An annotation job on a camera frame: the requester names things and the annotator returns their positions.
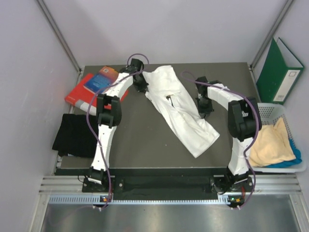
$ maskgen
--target blue cloth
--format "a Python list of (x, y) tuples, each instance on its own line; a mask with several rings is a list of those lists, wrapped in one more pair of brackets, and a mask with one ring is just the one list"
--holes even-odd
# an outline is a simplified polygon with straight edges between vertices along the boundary
[(267, 168), (287, 168), (287, 167), (290, 167), (292, 165), (301, 163), (302, 160), (301, 160), (300, 151), (294, 146), (293, 141), (291, 139), (289, 141), (290, 141), (291, 149), (292, 149), (296, 159), (291, 160), (291, 161), (283, 161), (281, 163), (271, 164), (269, 166), (266, 166)]

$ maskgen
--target green binder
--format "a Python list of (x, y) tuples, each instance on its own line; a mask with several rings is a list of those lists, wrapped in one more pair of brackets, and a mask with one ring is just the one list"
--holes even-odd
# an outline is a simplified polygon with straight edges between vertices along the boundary
[(304, 66), (278, 38), (272, 39), (260, 77), (256, 83), (262, 102), (283, 104)]

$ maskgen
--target gray floor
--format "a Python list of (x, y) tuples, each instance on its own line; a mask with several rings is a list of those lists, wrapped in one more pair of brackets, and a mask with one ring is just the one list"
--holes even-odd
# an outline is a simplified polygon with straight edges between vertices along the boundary
[(284, 195), (255, 195), (241, 211), (226, 205), (110, 205), (101, 213), (91, 207), (76, 211), (79, 207), (48, 205), (42, 232), (300, 231)]
[[(160, 64), (147, 67), (153, 71)], [(192, 72), (196, 78), (206, 76), (208, 80), (219, 80), (230, 89), (247, 96), (257, 97), (253, 80), (246, 63), (173, 64), (176, 75), (191, 94), (197, 97), (195, 84), (180, 78), (183, 70)], [(112, 66), (119, 70), (123, 66)], [(97, 73), (102, 66), (86, 66), (84, 76)], [(195, 159), (171, 131), (164, 118), (151, 102), (137, 93), (133, 86), (122, 102), (123, 117), (112, 141), (110, 167), (225, 167), (231, 157), (232, 140), (227, 129), (227, 112), (213, 104), (213, 112), (207, 121), (220, 133), (219, 139)], [(83, 114), (76, 109), (75, 114)]]

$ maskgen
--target red book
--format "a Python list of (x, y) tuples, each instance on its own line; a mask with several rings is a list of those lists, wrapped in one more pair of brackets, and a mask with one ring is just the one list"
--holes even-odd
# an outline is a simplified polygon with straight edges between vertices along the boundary
[[(87, 74), (78, 85), (65, 97), (65, 101), (74, 105), (77, 108), (87, 112), (91, 99), (93, 98), (94, 94), (84, 88), (84, 84), (89, 81), (94, 75), (92, 73)], [(128, 90), (122, 96), (121, 101), (126, 97), (128, 94)], [(96, 115), (97, 112), (97, 98), (93, 101), (93, 104), (90, 108), (90, 114)]]

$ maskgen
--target book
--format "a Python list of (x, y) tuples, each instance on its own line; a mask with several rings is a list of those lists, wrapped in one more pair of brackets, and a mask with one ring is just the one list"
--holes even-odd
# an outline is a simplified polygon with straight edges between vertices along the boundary
[(118, 78), (117, 71), (115, 71), (111, 67), (104, 66), (90, 80), (84, 83), (84, 87), (90, 92), (96, 93), (100, 89), (111, 85), (117, 78)]
[[(94, 93), (84, 88), (84, 84), (89, 81), (94, 75), (92, 73), (87, 74), (76, 86), (75, 88), (65, 97), (65, 101), (74, 105), (77, 108), (87, 112), (91, 99), (94, 96)], [(128, 90), (124, 93), (123, 97), (120, 101), (127, 96)], [(95, 98), (91, 108), (90, 114), (96, 115), (97, 112), (97, 98)]]
[(284, 104), (304, 69), (281, 38), (272, 39), (256, 83), (262, 102)]

